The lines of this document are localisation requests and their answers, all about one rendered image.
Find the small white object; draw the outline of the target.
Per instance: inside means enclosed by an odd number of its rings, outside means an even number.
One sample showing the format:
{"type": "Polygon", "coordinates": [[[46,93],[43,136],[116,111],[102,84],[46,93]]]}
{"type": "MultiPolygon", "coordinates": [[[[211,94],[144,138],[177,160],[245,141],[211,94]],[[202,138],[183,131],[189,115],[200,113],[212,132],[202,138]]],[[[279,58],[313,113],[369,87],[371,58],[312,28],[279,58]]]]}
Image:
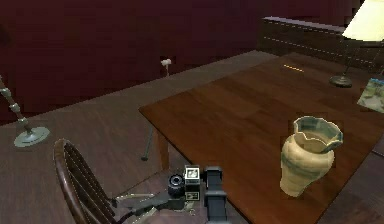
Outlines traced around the small white object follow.
{"type": "Polygon", "coordinates": [[[164,60],[161,60],[160,63],[166,70],[166,76],[169,76],[169,66],[172,64],[172,60],[164,59],[164,60]]]}

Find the beige ceramic vase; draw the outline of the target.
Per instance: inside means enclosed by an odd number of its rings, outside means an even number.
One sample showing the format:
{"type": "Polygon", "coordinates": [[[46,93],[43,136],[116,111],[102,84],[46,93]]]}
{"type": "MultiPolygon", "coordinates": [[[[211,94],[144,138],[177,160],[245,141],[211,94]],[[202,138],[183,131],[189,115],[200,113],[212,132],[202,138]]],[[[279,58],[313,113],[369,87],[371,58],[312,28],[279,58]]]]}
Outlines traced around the beige ceramic vase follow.
{"type": "Polygon", "coordinates": [[[314,116],[297,118],[281,150],[281,190],[300,196],[331,169],[334,150],[342,144],[343,133],[335,123],[314,116]]]}

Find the dark brown wooden chair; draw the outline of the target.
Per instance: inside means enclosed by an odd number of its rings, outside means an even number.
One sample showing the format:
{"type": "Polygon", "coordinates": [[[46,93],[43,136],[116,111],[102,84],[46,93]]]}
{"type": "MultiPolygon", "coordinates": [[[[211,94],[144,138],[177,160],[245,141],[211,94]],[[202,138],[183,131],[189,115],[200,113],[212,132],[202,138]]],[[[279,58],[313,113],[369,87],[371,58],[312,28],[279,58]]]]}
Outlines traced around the dark brown wooden chair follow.
{"type": "Polygon", "coordinates": [[[74,144],[59,139],[53,147],[59,185],[76,224],[117,224],[109,198],[74,144]]]}

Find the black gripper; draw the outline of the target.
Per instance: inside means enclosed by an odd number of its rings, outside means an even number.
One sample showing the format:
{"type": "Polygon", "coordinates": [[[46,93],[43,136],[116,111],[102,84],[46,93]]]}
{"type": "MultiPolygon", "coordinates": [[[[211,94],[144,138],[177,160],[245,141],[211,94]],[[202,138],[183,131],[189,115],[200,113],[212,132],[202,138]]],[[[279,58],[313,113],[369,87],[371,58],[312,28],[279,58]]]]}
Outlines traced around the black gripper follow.
{"type": "Polygon", "coordinates": [[[179,174],[174,174],[168,179],[168,194],[160,193],[128,193],[115,198],[118,208],[143,209],[151,208],[136,218],[136,222],[145,222],[161,208],[159,205],[166,203],[171,210],[182,210],[185,205],[185,184],[184,179],[179,174]]]}

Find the cream shade table lamp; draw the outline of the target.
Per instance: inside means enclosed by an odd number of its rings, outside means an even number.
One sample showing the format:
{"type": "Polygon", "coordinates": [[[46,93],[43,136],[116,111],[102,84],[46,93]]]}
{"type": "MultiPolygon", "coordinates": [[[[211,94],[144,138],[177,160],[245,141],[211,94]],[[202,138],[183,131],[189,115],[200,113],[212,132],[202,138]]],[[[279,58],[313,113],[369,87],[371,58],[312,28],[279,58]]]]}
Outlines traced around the cream shade table lamp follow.
{"type": "MultiPolygon", "coordinates": [[[[382,42],[384,40],[384,0],[365,0],[345,28],[342,36],[345,40],[363,43],[370,42],[375,44],[382,42]]],[[[330,84],[341,88],[352,87],[352,80],[347,76],[347,72],[360,48],[359,46],[354,50],[341,75],[330,77],[330,84]]]]}

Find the green blue picture book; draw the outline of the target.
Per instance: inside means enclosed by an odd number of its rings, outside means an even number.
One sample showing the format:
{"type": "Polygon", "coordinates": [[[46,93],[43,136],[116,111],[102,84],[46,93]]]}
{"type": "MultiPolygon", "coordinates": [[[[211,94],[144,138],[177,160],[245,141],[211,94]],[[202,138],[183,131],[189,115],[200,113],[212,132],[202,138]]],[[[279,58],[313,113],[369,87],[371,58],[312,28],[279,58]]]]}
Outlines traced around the green blue picture book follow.
{"type": "Polygon", "coordinates": [[[357,104],[384,114],[384,80],[371,78],[357,104]]]}

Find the dark wooden chest of drawers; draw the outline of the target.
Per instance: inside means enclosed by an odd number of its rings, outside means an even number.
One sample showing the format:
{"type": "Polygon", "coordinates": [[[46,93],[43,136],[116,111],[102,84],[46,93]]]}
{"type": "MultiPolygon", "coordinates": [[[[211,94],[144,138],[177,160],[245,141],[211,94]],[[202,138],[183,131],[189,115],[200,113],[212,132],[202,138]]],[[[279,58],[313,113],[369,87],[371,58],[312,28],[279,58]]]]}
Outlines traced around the dark wooden chest of drawers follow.
{"type": "Polygon", "coordinates": [[[384,41],[345,39],[343,27],[280,17],[261,19],[256,49],[275,55],[291,52],[340,64],[351,61],[370,73],[384,72],[384,41]]]}

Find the brown wooden table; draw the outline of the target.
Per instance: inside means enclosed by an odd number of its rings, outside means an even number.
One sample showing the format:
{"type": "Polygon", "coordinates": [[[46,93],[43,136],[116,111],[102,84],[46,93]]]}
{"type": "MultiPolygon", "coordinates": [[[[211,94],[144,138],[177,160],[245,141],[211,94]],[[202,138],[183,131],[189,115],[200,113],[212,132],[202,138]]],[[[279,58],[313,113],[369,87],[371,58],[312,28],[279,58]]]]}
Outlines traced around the brown wooden table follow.
{"type": "Polygon", "coordinates": [[[354,69],[353,86],[330,85],[341,65],[297,53],[281,56],[141,107],[154,126],[161,160],[168,145],[191,163],[218,165],[232,204],[251,224],[316,224],[384,136],[384,114],[359,105],[369,75],[354,69]],[[300,68],[298,72],[283,65],[300,68]],[[337,124],[344,142],[332,169],[299,198],[279,187],[280,153],[301,116],[337,124]]]}

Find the grey floor lamp stand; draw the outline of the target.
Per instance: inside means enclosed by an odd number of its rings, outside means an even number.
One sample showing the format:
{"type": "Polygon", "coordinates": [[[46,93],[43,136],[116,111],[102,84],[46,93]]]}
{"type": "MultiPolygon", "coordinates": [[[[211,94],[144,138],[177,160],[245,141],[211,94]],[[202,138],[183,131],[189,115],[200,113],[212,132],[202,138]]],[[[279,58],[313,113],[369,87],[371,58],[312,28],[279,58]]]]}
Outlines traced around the grey floor lamp stand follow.
{"type": "Polygon", "coordinates": [[[21,113],[19,104],[13,99],[10,89],[4,84],[0,75],[0,94],[9,104],[9,109],[16,115],[17,122],[24,128],[14,140],[14,145],[18,148],[29,147],[44,141],[50,134],[46,127],[32,128],[28,119],[21,113]]]}

